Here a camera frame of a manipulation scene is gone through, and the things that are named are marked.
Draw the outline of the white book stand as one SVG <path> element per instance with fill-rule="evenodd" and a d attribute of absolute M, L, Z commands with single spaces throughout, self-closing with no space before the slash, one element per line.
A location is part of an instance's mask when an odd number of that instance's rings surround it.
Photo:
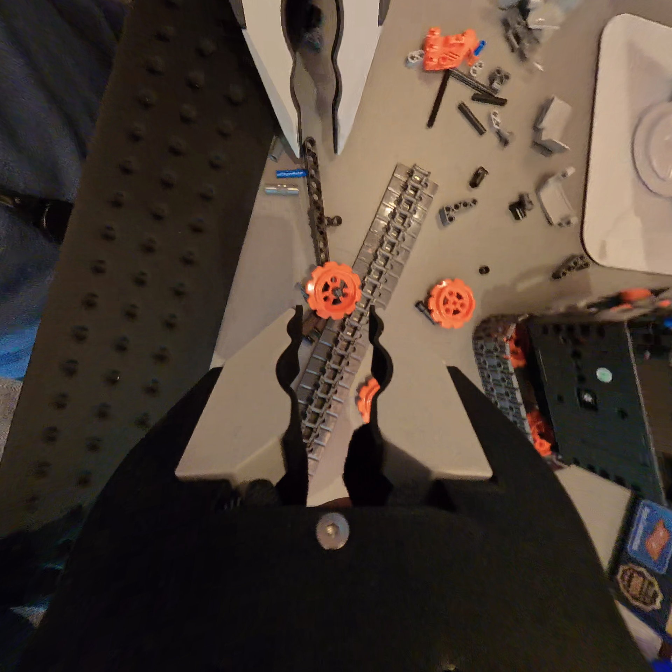
<path fill-rule="evenodd" d="M 584 205 L 594 261 L 671 274 L 671 27 L 623 13 L 603 29 Z"/>

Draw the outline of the orange toy piece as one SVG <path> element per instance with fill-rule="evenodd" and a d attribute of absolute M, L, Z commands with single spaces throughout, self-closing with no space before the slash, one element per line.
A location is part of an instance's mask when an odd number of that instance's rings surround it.
<path fill-rule="evenodd" d="M 443 35 L 441 29 L 428 29 L 423 43 L 423 70 L 427 72 L 456 69 L 462 63 L 472 66 L 478 60 L 480 41 L 474 29 Z"/>

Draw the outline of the robot kit box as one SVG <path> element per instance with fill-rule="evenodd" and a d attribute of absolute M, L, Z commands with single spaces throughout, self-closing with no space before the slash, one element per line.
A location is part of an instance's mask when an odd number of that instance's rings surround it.
<path fill-rule="evenodd" d="M 671 641 L 671 510 L 637 498 L 609 565 L 617 601 Z"/>

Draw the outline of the long black holed beam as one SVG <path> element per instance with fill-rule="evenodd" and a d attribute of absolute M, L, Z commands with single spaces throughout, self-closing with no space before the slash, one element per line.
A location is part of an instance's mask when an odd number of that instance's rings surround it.
<path fill-rule="evenodd" d="M 324 213 L 323 193 L 316 140 L 308 136 L 303 142 L 308 195 L 308 222 L 316 265 L 330 260 L 327 236 L 328 218 Z"/>

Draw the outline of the black dimpled mat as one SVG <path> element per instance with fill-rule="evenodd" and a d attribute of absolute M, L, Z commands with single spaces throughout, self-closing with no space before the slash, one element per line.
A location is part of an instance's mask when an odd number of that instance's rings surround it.
<path fill-rule="evenodd" d="M 136 1 L 1 458 L 1 537 L 86 508 L 206 372 L 276 127 L 230 1 Z"/>

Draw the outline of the grey toy robot vehicle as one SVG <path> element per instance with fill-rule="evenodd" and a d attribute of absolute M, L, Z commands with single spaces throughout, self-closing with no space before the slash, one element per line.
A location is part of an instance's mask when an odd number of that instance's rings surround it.
<path fill-rule="evenodd" d="M 472 333 L 485 395 L 547 459 L 671 506 L 671 288 L 634 288 Z"/>

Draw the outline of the black axle rod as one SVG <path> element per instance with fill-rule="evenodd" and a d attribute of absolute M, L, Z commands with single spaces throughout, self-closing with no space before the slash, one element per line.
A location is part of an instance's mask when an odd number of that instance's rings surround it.
<path fill-rule="evenodd" d="M 458 81 L 473 92 L 473 102 L 494 107 L 504 107 L 508 104 L 508 99 L 497 95 L 490 87 L 478 81 L 473 75 L 468 75 L 459 69 L 447 69 L 443 71 L 441 76 L 439 88 L 427 119 L 427 129 L 434 127 L 449 81 L 452 79 Z M 458 104 L 458 112 L 480 137 L 485 135 L 486 129 L 484 124 L 463 101 Z"/>

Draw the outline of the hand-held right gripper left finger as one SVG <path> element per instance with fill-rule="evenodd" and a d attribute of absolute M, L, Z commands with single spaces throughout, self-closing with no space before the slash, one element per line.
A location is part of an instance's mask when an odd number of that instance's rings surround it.
<path fill-rule="evenodd" d="M 236 489 L 270 482 L 283 503 L 307 502 L 307 448 L 294 381 L 300 375 L 303 309 L 287 310 L 230 357 L 175 474 Z"/>

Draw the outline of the grey curved panel piece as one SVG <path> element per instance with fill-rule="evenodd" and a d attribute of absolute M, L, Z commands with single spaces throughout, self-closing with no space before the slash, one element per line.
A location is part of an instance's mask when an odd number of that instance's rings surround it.
<path fill-rule="evenodd" d="M 575 226 L 578 217 L 565 193 L 565 181 L 575 173 L 572 166 L 548 177 L 537 189 L 537 197 L 550 226 Z"/>

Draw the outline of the orange gear wheel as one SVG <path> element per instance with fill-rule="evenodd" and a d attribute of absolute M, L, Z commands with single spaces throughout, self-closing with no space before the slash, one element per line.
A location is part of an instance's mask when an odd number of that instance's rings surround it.
<path fill-rule="evenodd" d="M 380 384 L 369 375 L 364 382 L 362 382 L 356 393 L 356 406 L 364 424 L 368 424 L 371 418 L 373 401 L 380 391 Z"/>
<path fill-rule="evenodd" d="M 472 319 L 476 300 L 464 281 L 446 278 L 435 284 L 424 299 L 415 303 L 415 307 L 433 325 L 459 329 Z"/>
<path fill-rule="evenodd" d="M 335 261 L 316 266 L 304 289 L 308 306 L 322 319 L 340 320 L 352 314 L 362 297 L 357 273 Z"/>

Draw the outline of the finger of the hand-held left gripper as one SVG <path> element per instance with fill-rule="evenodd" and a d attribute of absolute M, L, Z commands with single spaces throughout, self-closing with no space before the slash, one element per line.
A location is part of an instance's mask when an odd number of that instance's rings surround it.
<path fill-rule="evenodd" d="M 295 91 L 296 48 L 290 43 L 287 1 L 241 1 L 241 30 L 286 139 L 301 157 L 301 111 Z"/>
<path fill-rule="evenodd" d="M 384 1 L 316 1 L 321 12 L 315 55 L 316 111 L 335 156 L 353 130 L 385 22 Z"/>

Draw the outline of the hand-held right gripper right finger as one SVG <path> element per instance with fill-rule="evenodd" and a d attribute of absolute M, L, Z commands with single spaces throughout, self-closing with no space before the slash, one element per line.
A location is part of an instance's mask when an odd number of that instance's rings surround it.
<path fill-rule="evenodd" d="M 369 339 L 379 389 L 363 424 L 367 499 L 417 503 L 442 481 L 489 481 L 492 467 L 441 356 L 395 335 L 376 308 Z"/>

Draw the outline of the dark grey angled beam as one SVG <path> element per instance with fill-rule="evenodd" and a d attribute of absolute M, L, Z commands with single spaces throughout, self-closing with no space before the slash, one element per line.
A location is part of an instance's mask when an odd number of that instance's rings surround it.
<path fill-rule="evenodd" d="M 590 268 L 591 260 L 584 254 L 574 254 L 564 259 L 551 273 L 551 280 L 557 281 L 568 275 Z"/>

